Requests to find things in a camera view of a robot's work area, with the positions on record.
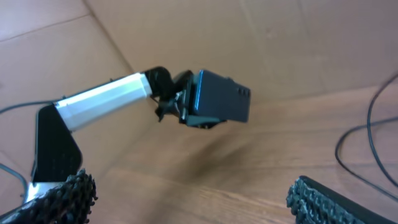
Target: wooden floor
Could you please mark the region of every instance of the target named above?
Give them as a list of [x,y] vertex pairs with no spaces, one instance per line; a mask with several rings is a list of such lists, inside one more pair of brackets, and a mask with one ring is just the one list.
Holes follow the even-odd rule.
[[[122,153],[96,178],[93,223],[294,223],[287,191],[307,175],[398,221],[398,204],[358,181],[336,163],[334,147],[363,124],[367,88],[301,100],[256,104],[248,124],[197,130],[167,118]],[[373,119],[398,115],[398,86],[375,105]],[[376,147],[398,179],[398,123],[374,128]],[[341,154],[356,172],[398,194],[376,167],[365,131]]]

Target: beige wall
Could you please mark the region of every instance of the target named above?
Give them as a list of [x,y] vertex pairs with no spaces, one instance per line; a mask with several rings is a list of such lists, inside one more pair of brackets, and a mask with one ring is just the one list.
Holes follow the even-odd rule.
[[88,0],[130,66],[207,68],[254,101],[380,83],[398,68],[395,0]]

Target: wood grain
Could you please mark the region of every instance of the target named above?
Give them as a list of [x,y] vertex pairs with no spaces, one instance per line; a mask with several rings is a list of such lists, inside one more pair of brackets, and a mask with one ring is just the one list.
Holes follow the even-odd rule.
[[[382,94],[374,119],[396,115],[398,86]],[[375,88],[253,105],[248,124],[204,131],[167,118],[156,124],[98,179],[95,223],[294,223],[287,191],[307,175],[398,221],[397,204],[335,161],[338,138],[363,124]],[[374,128],[376,146],[398,179],[398,125]],[[365,131],[352,134],[343,160],[398,194],[378,169]]]

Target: black cable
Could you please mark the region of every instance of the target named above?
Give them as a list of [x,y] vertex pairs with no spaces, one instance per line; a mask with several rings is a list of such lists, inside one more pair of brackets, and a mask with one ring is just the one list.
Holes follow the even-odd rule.
[[[23,106],[49,104],[49,103],[53,103],[53,102],[60,101],[60,100],[61,99],[20,103],[18,105],[12,105],[12,106],[8,106],[6,108],[1,109],[0,110],[0,114],[5,113],[5,112],[7,112],[9,110],[12,110],[12,109],[23,107]],[[4,164],[0,164],[0,169],[10,173],[14,177],[17,177],[20,180],[20,182],[22,183],[22,185],[24,187],[24,196],[23,196],[23,199],[22,199],[22,204],[23,204],[25,202],[26,198],[27,198],[27,191],[28,191],[28,186],[27,186],[27,182],[26,182],[25,178],[20,173],[12,170],[11,168],[9,168],[8,166],[5,166]]]
[[357,173],[353,172],[352,170],[350,170],[344,163],[343,161],[340,159],[339,156],[339,152],[341,149],[341,146],[344,143],[344,140],[347,138],[347,136],[355,131],[358,131],[360,129],[363,128],[367,128],[368,129],[368,138],[369,138],[369,145],[371,147],[373,156],[378,164],[378,166],[380,167],[380,170],[383,172],[383,174],[390,180],[390,182],[398,187],[398,183],[389,175],[389,173],[387,172],[387,170],[384,168],[382,162],[380,161],[380,158],[377,154],[376,148],[374,147],[373,144],[373,138],[372,138],[372,132],[371,132],[371,126],[377,126],[380,124],[385,124],[385,123],[390,123],[393,121],[398,121],[398,116],[393,117],[393,118],[388,118],[388,119],[384,119],[384,120],[380,120],[380,121],[375,121],[371,123],[371,113],[372,113],[372,109],[373,109],[373,105],[374,102],[376,101],[376,99],[378,98],[378,96],[380,95],[380,93],[389,85],[391,84],[396,78],[398,78],[398,73],[393,75],[390,79],[388,79],[387,82],[385,82],[385,84],[383,84],[380,89],[376,92],[376,94],[373,96],[371,103],[369,105],[369,109],[368,109],[368,118],[366,121],[365,125],[360,125],[354,128],[351,128],[350,130],[348,130],[347,132],[345,132],[340,139],[337,142],[336,148],[335,148],[335,157],[336,160],[338,161],[338,163],[342,166],[342,168],[344,168],[345,170],[347,170],[351,175],[355,176],[356,178],[362,180],[365,184],[368,184],[369,186],[373,187],[374,189],[378,190],[380,193],[384,194],[385,196],[393,199],[394,201],[398,202],[398,197],[395,195],[392,195],[390,192],[388,192],[387,190],[384,190],[382,187],[370,182],[369,180],[365,179],[364,177],[361,177],[360,175],[358,175]]

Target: wire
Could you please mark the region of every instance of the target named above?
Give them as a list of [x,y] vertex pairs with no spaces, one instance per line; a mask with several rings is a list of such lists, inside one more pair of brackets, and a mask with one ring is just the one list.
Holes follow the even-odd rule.
[[342,168],[344,168],[346,171],[348,171],[351,175],[355,176],[356,178],[358,178],[359,180],[362,180],[365,184],[368,184],[369,186],[373,187],[374,189],[378,190],[380,193],[384,194],[385,196],[393,199],[394,201],[398,202],[398,197],[391,194],[390,192],[388,192],[387,190],[383,189],[382,187],[370,182],[369,180],[365,179],[364,177],[358,175],[357,173],[353,172],[351,169],[349,169],[344,163],[343,161],[340,159],[340,149],[344,143],[344,140],[347,138],[348,135],[350,135],[351,133],[355,132],[355,131],[359,131],[360,129],[364,129],[367,128],[368,129],[368,138],[369,138],[369,145],[371,147],[373,156],[377,162],[377,165],[379,166],[380,170],[383,172],[383,174],[387,177],[387,179],[396,187],[398,187],[398,183],[389,175],[388,171],[384,168],[382,162],[380,161],[379,155],[376,151],[376,148],[374,147],[374,143],[373,143],[373,137],[372,137],[372,132],[371,132],[371,126],[377,126],[380,124],[386,124],[386,123],[390,123],[390,122],[394,122],[394,121],[398,121],[398,116],[393,117],[393,118],[388,118],[388,119],[384,119],[384,120],[380,120],[380,121],[375,121],[371,123],[371,113],[372,113],[372,109],[373,109],[373,105],[374,102],[376,101],[376,99],[379,97],[379,95],[381,94],[381,92],[389,85],[391,84],[396,78],[398,78],[398,73],[393,75],[390,79],[388,79],[387,82],[385,82],[380,89],[376,92],[376,94],[373,96],[371,103],[369,105],[369,109],[368,109],[368,117],[366,120],[366,124],[365,125],[360,125],[357,127],[353,127],[350,130],[348,130],[347,132],[345,132],[338,140],[337,144],[336,144],[336,148],[335,148],[335,157],[336,160],[338,161],[338,163],[342,166]]
[[[62,100],[62,99],[20,103],[20,104],[17,104],[17,105],[8,106],[6,108],[1,109],[0,110],[0,114],[5,113],[5,112],[10,111],[10,110],[13,110],[13,109],[16,109],[16,108],[21,108],[23,106],[49,104],[49,103],[53,103],[53,102],[60,101],[60,100]],[[24,202],[26,201],[26,198],[27,198],[27,194],[28,194],[28,186],[27,186],[27,182],[26,182],[25,178],[20,173],[12,170],[11,168],[9,168],[8,166],[5,166],[4,164],[0,164],[0,169],[8,172],[9,174],[13,175],[14,177],[17,177],[20,180],[20,182],[22,183],[22,185],[24,187],[24,196],[23,196],[23,199],[22,199],[22,204],[24,204]]]

